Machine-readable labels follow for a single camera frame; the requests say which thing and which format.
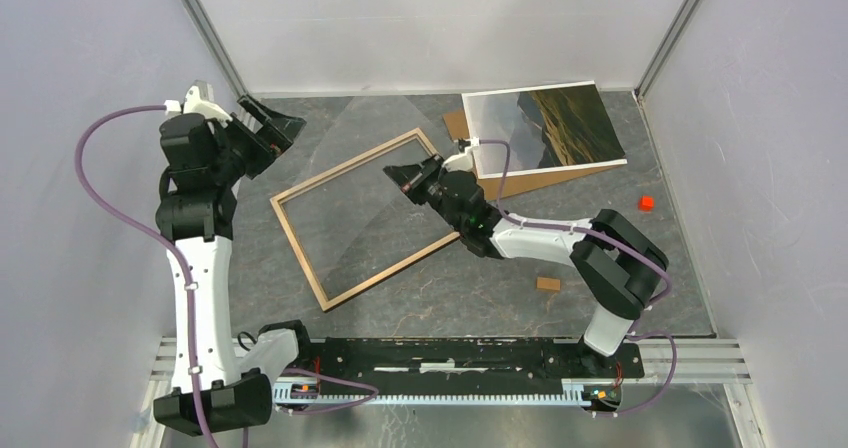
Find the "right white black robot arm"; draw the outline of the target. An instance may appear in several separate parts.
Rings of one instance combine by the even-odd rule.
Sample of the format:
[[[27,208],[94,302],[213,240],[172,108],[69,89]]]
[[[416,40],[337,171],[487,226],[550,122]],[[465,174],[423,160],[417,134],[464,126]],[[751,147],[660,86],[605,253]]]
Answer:
[[[439,155],[383,172],[412,203],[432,208],[474,255],[575,268],[597,303],[577,350],[591,376],[617,364],[619,346],[669,281],[666,255],[614,210],[576,221],[522,217],[487,201],[473,173],[448,170]]]

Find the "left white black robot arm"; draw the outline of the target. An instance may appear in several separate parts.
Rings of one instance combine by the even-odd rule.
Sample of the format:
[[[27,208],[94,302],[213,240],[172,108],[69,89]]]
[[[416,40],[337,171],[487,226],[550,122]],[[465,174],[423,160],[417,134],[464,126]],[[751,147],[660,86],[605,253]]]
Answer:
[[[154,400],[153,415],[191,436],[266,424],[276,378],[284,370],[302,375],[314,362],[313,347],[298,339],[305,332],[298,321],[264,326],[244,357],[235,354],[228,284],[234,188],[269,168],[305,125],[250,96],[239,104],[257,116],[258,131],[214,103],[199,85],[183,101],[167,102],[159,128],[168,165],[155,221],[175,286],[177,360],[171,391]]]

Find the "wooden picture frame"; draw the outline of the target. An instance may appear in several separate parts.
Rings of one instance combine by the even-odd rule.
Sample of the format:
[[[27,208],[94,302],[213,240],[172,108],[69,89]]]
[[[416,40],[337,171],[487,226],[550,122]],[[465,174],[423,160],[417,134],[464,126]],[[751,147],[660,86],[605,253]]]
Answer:
[[[383,173],[437,151],[419,128],[271,197],[320,308],[328,312],[454,243],[436,215]]]

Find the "landscape photo print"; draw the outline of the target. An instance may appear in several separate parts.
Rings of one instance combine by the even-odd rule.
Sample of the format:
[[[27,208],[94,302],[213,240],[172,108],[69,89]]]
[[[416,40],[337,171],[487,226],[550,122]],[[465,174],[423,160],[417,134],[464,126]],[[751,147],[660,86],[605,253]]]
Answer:
[[[462,95],[470,138],[488,143],[476,163],[484,175],[626,159],[592,81]]]

